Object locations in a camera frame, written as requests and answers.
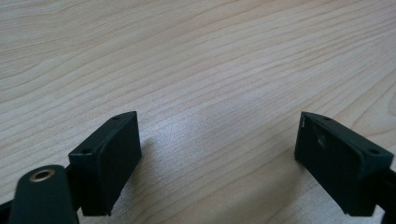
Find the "wood grain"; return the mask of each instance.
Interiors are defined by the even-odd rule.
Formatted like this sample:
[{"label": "wood grain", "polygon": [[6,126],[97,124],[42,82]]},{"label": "wood grain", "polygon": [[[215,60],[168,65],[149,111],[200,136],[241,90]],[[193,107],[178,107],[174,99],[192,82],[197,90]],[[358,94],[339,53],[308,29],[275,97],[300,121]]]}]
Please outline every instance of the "wood grain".
[{"label": "wood grain", "polygon": [[113,216],[82,223],[379,223],[292,151],[305,110],[396,153],[396,3],[0,4],[0,203],[130,110],[144,158]]}]

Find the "screw hole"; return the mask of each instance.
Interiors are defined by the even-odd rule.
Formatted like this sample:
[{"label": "screw hole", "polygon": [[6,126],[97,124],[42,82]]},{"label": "screw hole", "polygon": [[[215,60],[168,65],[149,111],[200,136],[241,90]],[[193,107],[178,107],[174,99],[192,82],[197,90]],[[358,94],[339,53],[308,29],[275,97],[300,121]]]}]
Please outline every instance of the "screw hole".
[{"label": "screw hole", "polygon": [[84,155],[91,154],[92,153],[92,149],[84,148],[84,149],[81,150],[81,153],[84,154]]},{"label": "screw hole", "polygon": [[31,182],[41,182],[46,179],[49,179],[53,175],[55,175],[54,170],[42,170],[42,171],[38,171],[38,172],[34,173],[33,175],[31,175],[29,180]]},{"label": "screw hole", "polygon": [[371,152],[371,153],[373,153],[373,154],[375,154],[375,155],[377,155],[377,154],[379,154],[379,151],[378,150],[376,150],[376,149],[369,149],[369,152]]}]

